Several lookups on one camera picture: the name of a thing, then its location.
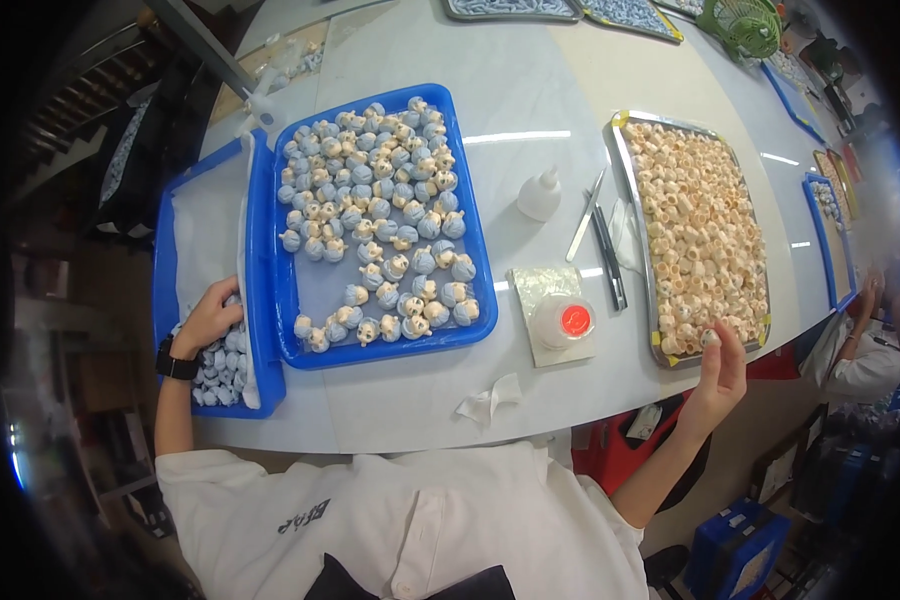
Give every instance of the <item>tray of figurine parts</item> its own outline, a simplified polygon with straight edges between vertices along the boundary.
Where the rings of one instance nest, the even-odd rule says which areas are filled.
[[[490,335],[491,265],[445,87],[337,106],[284,129],[276,148],[277,194],[261,230],[288,365],[324,369]]]
[[[477,21],[576,23],[584,12],[573,0],[440,0],[448,18]]]
[[[731,146],[715,131],[622,110],[610,121],[643,247],[650,346],[698,366],[720,319],[747,352],[770,334],[765,242]]]
[[[680,44],[684,34],[650,0],[576,0],[583,16],[602,27]]]
[[[653,0],[653,4],[694,19],[704,13],[704,0]]]
[[[853,183],[843,157],[833,150],[827,150],[826,153],[814,150],[813,158],[816,161],[816,167],[819,168],[819,174],[830,180],[830,184],[833,185],[840,211],[844,217],[847,217],[843,224],[848,231],[853,230],[852,220],[859,218],[857,198],[853,193]]]
[[[853,301],[857,289],[851,244],[844,227],[846,214],[841,210],[834,192],[835,186],[827,177],[813,173],[804,175],[803,194],[810,205],[810,216],[819,238],[830,307],[842,311]]]
[[[249,179],[245,182],[247,195],[247,213],[264,207],[270,198],[274,196],[274,179],[271,176],[270,165],[273,163],[273,152],[267,148],[267,135],[263,129],[255,129],[249,134],[255,140],[252,150],[253,165],[256,167],[249,173]],[[220,190],[225,202],[232,198],[229,194],[239,194],[238,190],[227,189],[233,177],[232,167],[236,166],[237,173],[246,173],[249,148],[242,147],[243,140],[235,139],[219,150],[206,156],[200,162],[192,165],[183,174],[180,174],[167,184],[163,190],[160,201],[159,216],[157,218],[156,234],[153,240],[153,281],[151,291],[151,306],[153,314],[153,342],[159,348],[160,342],[168,332],[176,333],[181,320],[189,315],[192,306],[180,310],[178,298],[178,270],[188,269],[202,272],[200,266],[193,264],[180,265],[181,258],[177,252],[177,234],[201,235],[201,224],[204,222],[195,219],[195,215],[187,213],[180,222],[175,224],[177,214],[174,203],[180,201],[180,195],[186,194],[185,186],[200,185],[213,187]],[[191,196],[198,196],[204,203],[208,198],[189,192]],[[248,222],[243,229],[247,239],[252,235],[252,227]],[[190,245],[190,240],[181,240],[181,244]],[[258,281],[258,273],[250,267],[253,262],[256,248],[246,245],[244,265],[246,269],[246,289],[253,289]],[[233,256],[233,264],[236,266],[237,256]],[[228,303],[239,302],[234,296]],[[204,348],[199,355],[202,369],[193,380],[192,388],[192,414],[201,417],[231,417],[235,419],[266,419],[276,410],[277,405],[283,402],[287,395],[286,384],[283,378],[283,367],[280,365],[280,353],[274,343],[274,335],[265,324],[271,310],[269,306],[260,303],[247,302],[243,306],[243,320],[234,325],[229,331],[225,331],[223,337]],[[244,384],[251,383],[255,386],[259,403],[246,402],[244,398]]]

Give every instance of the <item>glue bottle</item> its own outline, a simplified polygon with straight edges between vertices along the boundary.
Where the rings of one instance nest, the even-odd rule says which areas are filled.
[[[546,222],[561,205],[561,183],[557,180],[557,165],[527,179],[516,197],[516,208],[530,219]]]

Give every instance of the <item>wristwatch strap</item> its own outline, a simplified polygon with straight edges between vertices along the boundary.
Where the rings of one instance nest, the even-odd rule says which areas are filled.
[[[183,360],[170,355],[170,347],[174,343],[173,334],[168,334],[156,353],[156,372],[165,378],[190,381],[197,376],[200,370],[200,361],[197,358]]]

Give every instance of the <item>white tissue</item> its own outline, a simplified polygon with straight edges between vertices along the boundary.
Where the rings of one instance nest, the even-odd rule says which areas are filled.
[[[519,404],[523,401],[520,382],[516,373],[504,375],[493,384],[493,389],[482,391],[476,395],[468,395],[456,407],[456,414],[472,419],[481,426],[490,427],[493,413],[501,402]]]
[[[606,227],[610,230],[613,252],[616,253],[620,266],[644,275],[643,251],[640,247],[640,236],[636,234],[634,205],[623,198],[617,198]]]

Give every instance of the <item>hand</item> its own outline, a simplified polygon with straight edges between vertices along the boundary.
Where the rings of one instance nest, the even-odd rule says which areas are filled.
[[[881,279],[882,275],[878,277],[872,272],[868,272],[864,278],[863,289],[860,290],[860,298],[864,303],[864,314],[869,314],[876,305],[876,295]]]
[[[224,306],[224,301],[240,289],[237,275],[212,284],[190,316],[173,338],[169,355],[173,358],[192,360],[204,346],[220,339],[227,328],[244,318],[244,307],[240,304]]]
[[[699,384],[676,420],[674,434],[702,444],[747,392],[747,368],[743,343],[720,320],[713,323],[720,342],[703,348]]]

